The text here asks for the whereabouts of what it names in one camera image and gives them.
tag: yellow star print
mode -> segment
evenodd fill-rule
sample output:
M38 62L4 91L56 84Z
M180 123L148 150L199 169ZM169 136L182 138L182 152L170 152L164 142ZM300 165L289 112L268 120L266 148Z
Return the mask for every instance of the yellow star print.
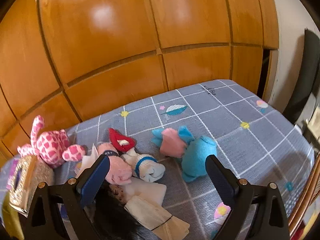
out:
M247 123L247 122L242 122L242 123L241 123L241 126L242 126L244 129L249 129L249 128L250 128L250 125L249 125L249 123Z
M222 216L224 216L227 213L227 209L224 206L218 207L217 210L218 210L218 213Z
M128 114L129 114L128 111L122 111L122 112L121 112L121 116L122 116L122 117L126 117Z

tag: stuffed toy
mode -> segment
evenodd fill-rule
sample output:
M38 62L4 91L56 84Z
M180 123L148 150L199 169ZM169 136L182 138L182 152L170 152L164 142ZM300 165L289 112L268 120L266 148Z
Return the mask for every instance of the stuffed toy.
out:
M110 170L106 176L107 182L117 185L131 183L131 167L119 157L118 151L111 143L102 143L97 150L99 156L105 154L110 160Z
M152 131L155 136L152 142L160 147L160 153L181 158L178 160L181 161L182 178L185 182L191 182L200 176L205 176L207 174L205 170L206 158L209 155L217 156L215 141L208 136L195 139L186 126L180 126L177 133L173 133L171 130L171 128L167 128Z
M85 149L77 144L71 145L65 130L43 132L38 137L41 128L44 127L44 119L38 115L33 120L30 134L31 144L17 147L21 157L36 155L51 168L57 168L66 162L80 161L85 155Z
M154 182L162 178L165 167L149 154L138 154L135 149L134 139L118 133L109 128L112 145L123 154L120 156L132 168L132 175L145 182Z
M157 163L152 155L136 153L134 148L122 154L121 158L131 166L132 175L145 182L157 181L164 174L164 165Z

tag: wooden panel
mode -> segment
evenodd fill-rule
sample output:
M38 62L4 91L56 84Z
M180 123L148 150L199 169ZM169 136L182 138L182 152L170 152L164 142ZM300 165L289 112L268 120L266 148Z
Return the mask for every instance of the wooden panel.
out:
M33 119L39 114L44 118L43 131L66 129L79 123L63 93L51 98L21 121L21 126L26 133L31 132Z
M162 47L229 42L226 0L151 0Z
M0 90L0 137L14 124L16 121L4 96Z
M259 0L263 20L263 46L279 48L279 29L276 5L274 0Z
M13 112L21 116L59 88L39 33L35 0L16 0L0 33L0 83Z
M232 80L247 88L252 93L257 93L263 49L258 47L233 48Z
M228 0L233 41L262 45L262 20L259 0Z
M50 52L67 83L116 60L156 49L144 0L40 0Z
M0 152L0 168L6 163L7 159Z
M12 158L12 154L10 151L8 151L7 147L4 146L3 142L0 141L0 153L2 153L2 155L9 160L10 158Z
M169 90L230 76L229 46L190 49L163 57Z
M23 131L19 124L15 125L12 130L4 137L3 143L13 155L18 154L17 147L30 143L29 137Z
M66 91L83 120L163 92L157 55L110 69Z

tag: pink sock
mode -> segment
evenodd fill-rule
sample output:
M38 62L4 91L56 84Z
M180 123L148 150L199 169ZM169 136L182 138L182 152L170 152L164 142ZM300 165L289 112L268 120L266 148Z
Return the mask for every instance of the pink sock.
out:
M167 128L161 134L163 141L160 153L166 156L181 158L187 145L180 139L178 132L172 128Z
M102 143L98 146L98 154L101 155L105 151L113 151L118 154L117 150L111 143ZM124 185L131 183L132 170L131 167L118 156L109 156L110 170L106 176L106 181L110 184Z

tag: metal screw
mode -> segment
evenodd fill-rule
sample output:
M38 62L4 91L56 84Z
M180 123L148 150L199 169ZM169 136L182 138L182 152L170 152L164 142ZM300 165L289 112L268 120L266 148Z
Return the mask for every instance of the metal screw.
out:
M39 188L44 188L44 186L45 186L45 183L44 183L44 182L40 182L40 183L38 184L38 187L39 187Z
M276 184L276 183L273 183L273 182L271 182L269 186L270 186L272 189L276 189L276 188L277 188L277 184Z
M246 179L239 179L239 183L241 185L247 185L248 184L248 181Z
M72 184L75 184L76 181L77 181L77 180L76 180L75 178L71 178L71 179L68 180L68 183L69 183L70 185L72 185Z

